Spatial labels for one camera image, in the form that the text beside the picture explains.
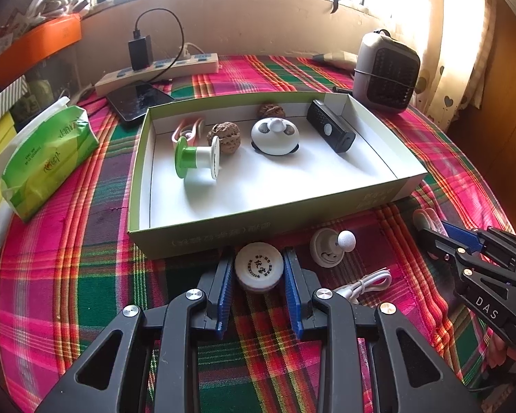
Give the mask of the person right hand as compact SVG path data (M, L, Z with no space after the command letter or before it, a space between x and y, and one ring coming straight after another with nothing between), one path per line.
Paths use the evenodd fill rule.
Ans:
M516 361L516 348L507 345L499 336L494 334L488 345L486 361L489 367L502 366L507 359Z

